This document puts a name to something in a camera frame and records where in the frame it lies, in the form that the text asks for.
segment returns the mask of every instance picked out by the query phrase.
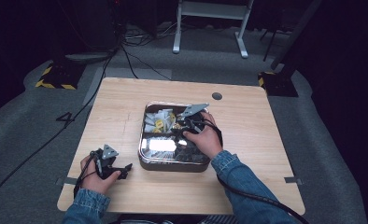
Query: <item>cuff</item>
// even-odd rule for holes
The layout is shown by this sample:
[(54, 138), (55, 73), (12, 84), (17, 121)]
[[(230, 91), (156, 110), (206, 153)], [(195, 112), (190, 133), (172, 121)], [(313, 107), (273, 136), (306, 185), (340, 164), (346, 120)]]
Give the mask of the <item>cuff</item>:
[(80, 189), (73, 202), (79, 206), (95, 209), (102, 214), (107, 210), (109, 203), (110, 199), (107, 196), (89, 189)]
[(229, 151), (222, 150), (216, 157), (211, 161), (211, 165), (219, 175), (224, 169), (238, 162), (236, 154), (231, 154)]

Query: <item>hand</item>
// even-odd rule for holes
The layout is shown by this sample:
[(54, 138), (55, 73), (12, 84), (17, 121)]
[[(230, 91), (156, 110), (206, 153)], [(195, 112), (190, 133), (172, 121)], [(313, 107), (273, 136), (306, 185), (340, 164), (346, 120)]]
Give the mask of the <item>hand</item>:
[[(204, 119), (209, 120), (213, 125), (216, 125), (213, 116), (206, 112), (201, 112)], [(212, 160), (217, 154), (222, 151), (222, 146), (219, 142), (219, 137), (213, 128), (205, 125), (205, 128), (198, 134), (184, 132), (184, 136), (192, 141), (205, 155)]]
[[(87, 156), (81, 161), (81, 170), (84, 168), (89, 157), (90, 156)], [(84, 177), (86, 177), (82, 180), (81, 187), (106, 195), (107, 190), (115, 183), (119, 175), (120, 171), (117, 171), (108, 178), (102, 179), (96, 173), (96, 163), (91, 161), (88, 165), (88, 169), (84, 173)]]

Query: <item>wooden table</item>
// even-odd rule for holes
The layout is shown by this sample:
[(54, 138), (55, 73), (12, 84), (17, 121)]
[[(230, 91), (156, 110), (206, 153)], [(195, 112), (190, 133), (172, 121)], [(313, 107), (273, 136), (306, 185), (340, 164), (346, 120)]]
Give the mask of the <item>wooden table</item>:
[[(219, 92), (221, 100), (212, 93)], [(155, 214), (232, 214), (223, 187), (209, 165), (202, 173), (147, 171), (137, 150), (144, 109), (150, 101), (210, 103), (207, 108), (222, 131), (224, 149), (236, 153), (277, 198), (299, 214), (304, 204), (295, 183), (265, 91), (260, 87), (107, 77), (94, 102), (68, 176), (77, 178), (79, 162), (108, 144), (120, 155), (114, 166), (133, 163), (126, 180), (109, 192), (109, 212)], [(73, 185), (65, 184), (58, 208), (73, 202)]]

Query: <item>person's right hand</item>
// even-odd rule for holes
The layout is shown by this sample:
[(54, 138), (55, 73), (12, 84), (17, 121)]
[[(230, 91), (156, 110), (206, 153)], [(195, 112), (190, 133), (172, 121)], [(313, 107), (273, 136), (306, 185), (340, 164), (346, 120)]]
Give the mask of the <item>person's right hand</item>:
[[(216, 125), (213, 116), (206, 112), (201, 112), (205, 119), (205, 122), (209, 120), (212, 125)], [(192, 141), (205, 155), (212, 160), (217, 154), (222, 151), (222, 146), (219, 142), (219, 136), (213, 130), (213, 128), (205, 125), (205, 128), (198, 134), (184, 132), (184, 136)]]

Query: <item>person's left hand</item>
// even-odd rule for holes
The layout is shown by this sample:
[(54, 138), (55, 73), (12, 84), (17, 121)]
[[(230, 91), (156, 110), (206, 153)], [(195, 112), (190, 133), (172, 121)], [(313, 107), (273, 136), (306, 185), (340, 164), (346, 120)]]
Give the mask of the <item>person's left hand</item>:
[[(81, 170), (84, 168), (89, 157), (90, 156), (87, 156), (81, 161)], [(106, 195), (108, 189), (115, 183), (119, 175), (120, 171), (116, 171), (108, 178), (102, 179), (96, 173), (96, 163), (91, 161), (88, 165), (88, 169), (84, 173), (84, 177), (86, 177), (82, 180), (81, 188), (93, 190)]]

